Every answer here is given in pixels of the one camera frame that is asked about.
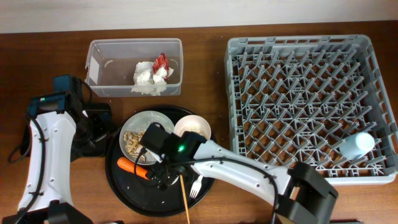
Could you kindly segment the white napkin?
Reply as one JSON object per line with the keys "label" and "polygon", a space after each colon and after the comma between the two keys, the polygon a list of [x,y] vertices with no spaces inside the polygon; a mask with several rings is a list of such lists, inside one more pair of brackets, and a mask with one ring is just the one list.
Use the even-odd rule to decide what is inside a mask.
{"label": "white napkin", "polygon": [[136,65],[132,92],[142,95],[160,96],[166,90],[167,70],[165,67],[160,67],[155,72],[153,70],[154,65],[154,62],[139,62]]}

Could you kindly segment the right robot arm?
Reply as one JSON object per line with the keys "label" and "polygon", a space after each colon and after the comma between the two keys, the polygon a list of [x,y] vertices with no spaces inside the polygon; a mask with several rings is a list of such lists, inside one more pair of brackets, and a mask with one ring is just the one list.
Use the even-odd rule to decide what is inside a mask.
{"label": "right robot arm", "polygon": [[338,198],[337,190],[312,166],[298,162],[289,169],[237,155],[194,133],[168,133],[152,123],[140,140],[160,157],[159,174],[198,175],[222,180],[250,192],[273,206],[271,222],[329,223]]}

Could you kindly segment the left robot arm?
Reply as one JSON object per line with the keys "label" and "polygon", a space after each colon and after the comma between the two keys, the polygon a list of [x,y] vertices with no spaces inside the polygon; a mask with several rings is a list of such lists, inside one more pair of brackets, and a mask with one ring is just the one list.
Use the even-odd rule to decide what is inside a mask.
{"label": "left robot arm", "polygon": [[53,79],[53,93],[32,98],[26,150],[27,184],[18,212],[3,223],[91,223],[73,206],[70,164],[81,157],[103,157],[116,132],[110,105],[85,100],[87,83],[73,75]]}

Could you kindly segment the orange carrot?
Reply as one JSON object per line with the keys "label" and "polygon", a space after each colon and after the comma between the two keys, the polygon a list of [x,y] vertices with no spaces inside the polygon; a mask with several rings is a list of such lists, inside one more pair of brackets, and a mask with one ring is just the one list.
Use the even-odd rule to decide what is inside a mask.
{"label": "orange carrot", "polygon": [[149,178],[147,177],[148,171],[145,168],[136,165],[134,162],[125,157],[120,157],[117,161],[117,165],[122,170],[136,174],[143,179],[149,180]]}

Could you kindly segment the light blue cup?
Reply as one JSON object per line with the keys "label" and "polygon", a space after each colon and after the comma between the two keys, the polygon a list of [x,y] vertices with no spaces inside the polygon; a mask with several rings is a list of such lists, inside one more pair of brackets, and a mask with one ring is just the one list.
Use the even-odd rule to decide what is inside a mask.
{"label": "light blue cup", "polygon": [[344,143],[339,147],[343,157],[349,160],[356,160],[366,155],[369,151],[374,149],[374,138],[365,132],[356,133],[344,138]]}

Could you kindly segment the white plastic fork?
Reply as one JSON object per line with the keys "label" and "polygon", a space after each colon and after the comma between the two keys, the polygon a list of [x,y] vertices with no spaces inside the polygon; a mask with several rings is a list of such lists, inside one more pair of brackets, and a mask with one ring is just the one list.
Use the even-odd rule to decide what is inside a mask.
{"label": "white plastic fork", "polygon": [[203,176],[199,175],[198,178],[193,182],[190,189],[190,198],[195,199],[201,189]]}

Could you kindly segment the grey plate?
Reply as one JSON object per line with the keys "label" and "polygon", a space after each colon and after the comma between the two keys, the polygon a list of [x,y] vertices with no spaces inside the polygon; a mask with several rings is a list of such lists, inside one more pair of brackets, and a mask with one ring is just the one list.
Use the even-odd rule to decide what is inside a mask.
{"label": "grey plate", "polygon": [[136,158],[130,156],[124,149],[126,143],[123,140],[123,135],[126,131],[145,133],[151,123],[160,123],[168,133],[171,133],[174,130],[174,124],[171,119],[169,119],[166,115],[156,111],[143,111],[137,113],[130,117],[121,128],[119,135],[120,148],[123,154],[133,162],[136,161]]}

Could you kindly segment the wrapper with red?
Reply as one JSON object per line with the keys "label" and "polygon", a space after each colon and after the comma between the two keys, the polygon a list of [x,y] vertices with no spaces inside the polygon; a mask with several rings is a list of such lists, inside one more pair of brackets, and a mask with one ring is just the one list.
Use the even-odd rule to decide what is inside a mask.
{"label": "wrapper with red", "polygon": [[169,61],[164,53],[161,53],[154,61],[152,66],[154,71],[153,81],[155,85],[165,85],[173,69],[169,66]]}

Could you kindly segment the pink bowl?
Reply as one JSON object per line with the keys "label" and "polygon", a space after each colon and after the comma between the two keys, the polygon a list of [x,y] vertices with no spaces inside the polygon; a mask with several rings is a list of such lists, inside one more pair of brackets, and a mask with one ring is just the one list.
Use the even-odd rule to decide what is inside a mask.
{"label": "pink bowl", "polygon": [[211,139],[210,125],[198,115],[188,115],[178,120],[174,127],[174,134],[181,137],[186,131],[197,133],[207,140]]}

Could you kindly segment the food scraps pile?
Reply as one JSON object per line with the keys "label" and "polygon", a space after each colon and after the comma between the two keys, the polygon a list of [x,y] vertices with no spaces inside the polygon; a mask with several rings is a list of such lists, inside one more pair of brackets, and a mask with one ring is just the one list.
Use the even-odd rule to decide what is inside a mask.
{"label": "food scraps pile", "polygon": [[126,143],[124,149],[130,156],[135,158],[138,157],[141,149],[143,148],[143,146],[139,143],[143,135],[144,133],[134,133],[130,131],[126,131],[124,133],[123,140]]}

